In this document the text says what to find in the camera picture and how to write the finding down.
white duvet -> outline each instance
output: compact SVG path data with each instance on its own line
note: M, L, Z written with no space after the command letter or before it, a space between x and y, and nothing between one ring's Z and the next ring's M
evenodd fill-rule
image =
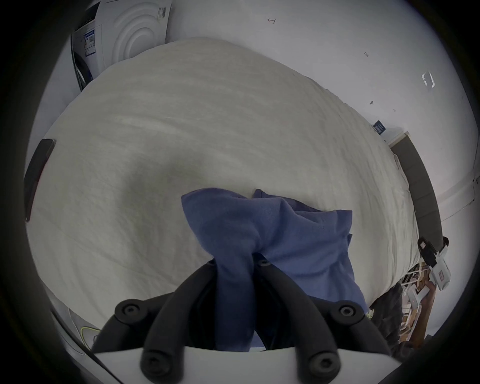
M103 326L124 299L173 291L211 257L180 197L256 188L353 211L349 255L367 304L418 259L408 185L356 111L290 68L189 39L104 71L46 135L28 237L38 272Z

blue label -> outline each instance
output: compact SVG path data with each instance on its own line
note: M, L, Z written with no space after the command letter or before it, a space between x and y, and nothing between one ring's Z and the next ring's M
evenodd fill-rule
M377 131L377 133L378 133L379 135L381 135L382 132L385 131L385 127L384 127L384 125L383 125L382 123L380 123L380 120L378 120L378 121L373 125L373 127L375 128L375 130Z
M95 53L95 29L84 34L85 57Z

blue cloth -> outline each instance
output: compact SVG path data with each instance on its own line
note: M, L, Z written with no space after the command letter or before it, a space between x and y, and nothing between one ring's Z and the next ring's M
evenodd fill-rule
M247 351L255 328L254 253L310 296L352 300L367 311L348 259L352 212L321 212L293 199L207 188L182 196L199 243L216 260L216 348Z

gray headboard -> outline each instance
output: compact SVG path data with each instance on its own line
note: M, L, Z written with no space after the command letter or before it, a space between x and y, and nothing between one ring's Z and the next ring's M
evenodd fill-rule
M408 180L419 235L425 237L439 251L444 246L442 222L437 198L420 155L407 135L394 144L391 150L398 156Z

washing machine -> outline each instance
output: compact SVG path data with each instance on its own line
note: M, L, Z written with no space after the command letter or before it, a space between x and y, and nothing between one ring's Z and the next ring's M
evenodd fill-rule
M104 0L91 5L72 35L83 89L110 65L165 44L171 0Z

